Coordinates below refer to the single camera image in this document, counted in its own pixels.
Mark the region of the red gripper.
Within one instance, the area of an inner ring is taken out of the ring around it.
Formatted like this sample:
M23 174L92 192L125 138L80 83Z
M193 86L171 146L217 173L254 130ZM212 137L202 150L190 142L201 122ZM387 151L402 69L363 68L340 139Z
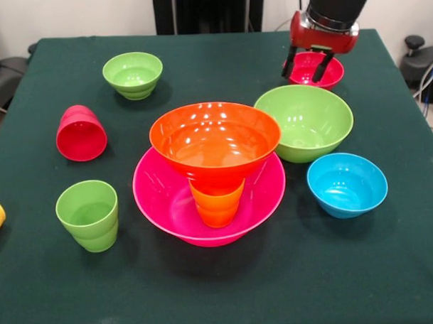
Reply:
M322 60L312 75L312 82L321 81L334 54L346 54L358 42L359 30L360 26L357 22L344 32L322 28L309 18L307 12L296 11L291 21L289 30L291 44L281 76L290 77L294 68L295 48L320 50L326 53L315 52L321 55Z

